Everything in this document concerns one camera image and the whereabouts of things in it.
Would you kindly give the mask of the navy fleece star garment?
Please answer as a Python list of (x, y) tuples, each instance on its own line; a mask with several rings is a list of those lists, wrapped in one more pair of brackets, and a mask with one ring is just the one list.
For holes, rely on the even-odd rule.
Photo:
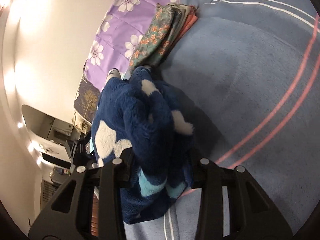
[(191, 185), (193, 131), (173, 89), (154, 80), (148, 68), (136, 68), (128, 80), (117, 69), (109, 71), (91, 136), (99, 166), (133, 150), (130, 186), (120, 191), (126, 224), (162, 217)]

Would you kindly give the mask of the floral folded clothes stack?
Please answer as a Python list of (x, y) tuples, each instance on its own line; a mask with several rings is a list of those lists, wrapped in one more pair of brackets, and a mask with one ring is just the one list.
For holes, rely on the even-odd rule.
[(131, 56), (129, 73), (142, 66), (160, 66), (197, 20), (196, 7), (193, 5), (156, 4), (155, 15)]

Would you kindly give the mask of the white cabinet with mirror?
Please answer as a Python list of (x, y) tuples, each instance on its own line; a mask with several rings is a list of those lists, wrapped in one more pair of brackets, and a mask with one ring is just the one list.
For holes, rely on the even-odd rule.
[(71, 164), (65, 148), (71, 139), (73, 125), (43, 113), (31, 106), (21, 107), (31, 145), (47, 163), (68, 167)]

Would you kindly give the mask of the beige crumpled cloth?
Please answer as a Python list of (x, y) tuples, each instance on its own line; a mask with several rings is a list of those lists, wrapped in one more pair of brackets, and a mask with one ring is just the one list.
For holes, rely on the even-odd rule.
[(87, 134), (91, 130), (91, 123), (85, 120), (78, 112), (74, 112), (72, 117), (72, 124), (74, 128), (81, 133)]

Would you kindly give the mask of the dark tree print pillow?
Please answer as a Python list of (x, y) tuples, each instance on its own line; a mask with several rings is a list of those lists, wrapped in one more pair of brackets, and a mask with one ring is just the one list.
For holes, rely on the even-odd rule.
[(92, 123), (100, 96), (100, 91), (95, 88), (83, 75), (73, 103), (74, 109), (87, 122)]

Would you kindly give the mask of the blue plaid love bedsheet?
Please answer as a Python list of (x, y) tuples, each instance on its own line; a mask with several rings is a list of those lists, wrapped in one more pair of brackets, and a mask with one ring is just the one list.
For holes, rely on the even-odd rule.
[(198, 20), (156, 72), (195, 145), (243, 165), (297, 239), (319, 239), (319, 13), (310, 0), (181, 0)]

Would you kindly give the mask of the purple floral pillow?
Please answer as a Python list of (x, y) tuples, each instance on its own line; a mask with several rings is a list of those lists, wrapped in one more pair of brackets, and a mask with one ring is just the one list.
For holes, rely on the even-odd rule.
[(102, 90), (108, 72), (116, 68), (127, 72), (137, 44), (147, 31), (156, 4), (180, 0), (114, 0), (100, 24), (84, 67), (86, 79)]

